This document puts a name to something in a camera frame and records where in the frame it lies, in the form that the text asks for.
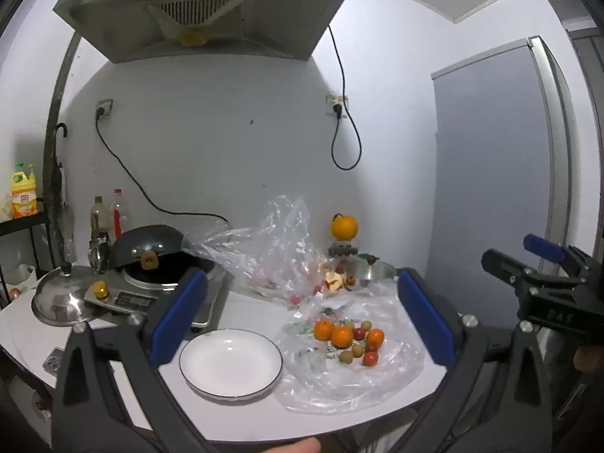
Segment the metal bolt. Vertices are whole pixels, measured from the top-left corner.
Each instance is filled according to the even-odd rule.
[[[84,322],[78,322],[74,324],[72,329],[76,334],[81,334],[86,330],[86,324]]]
[[[476,327],[478,325],[478,319],[473,315],[464,315],[461,317],[461,321],[466,327]]]
[[[135,312],[128,315],[128,325],[134,325],[138,327],[139,325],[143,324],[144,320],[145,317],[142,313]]]
[[[530,334],[533,331],[533,324],[531,322],[523,320],[522,322],[520,322],[520,330],[523,331],[525,334]]]

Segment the range hood vent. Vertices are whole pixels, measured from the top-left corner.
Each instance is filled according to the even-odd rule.
[[[59,0],[113,63],[180,54],[308,60],[344,0]]]

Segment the white plate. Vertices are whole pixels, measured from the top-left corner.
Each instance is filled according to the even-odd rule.
[[[195,391],[239,401],[262,395],[283,368],[279,348],[249,330],[214,330],[195,337],[180,353],[180,371]]]

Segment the detergent bottle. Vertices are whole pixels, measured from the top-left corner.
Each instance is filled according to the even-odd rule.
[[[11,179],[11,194],[13,196],[13,218],[23,218],[37,214],[37,198],[35,196],[34,166],[29,166],[29,177],[23,172],[23,163],[15,165],[16,172]]]

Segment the wall socket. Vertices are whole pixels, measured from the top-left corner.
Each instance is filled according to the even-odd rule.
[[[348,96],[343,97],[341,95],[327,95],[325,97],[325,114],[336,117],[336,113],[333,111],[333,106],[340,104],[342,106],[342,119],[348,118],[346,109],[344,107],[344,100],[346,100],[346,106],[348,107],[350,105],[348,102]]]
[[[103,113],[100,115],[99,119],[105,119],[105,117],[111,116],[111,109],[113,109],[113,99],[105,99],[97,102],[96,110],[99,108],[103,109]]]

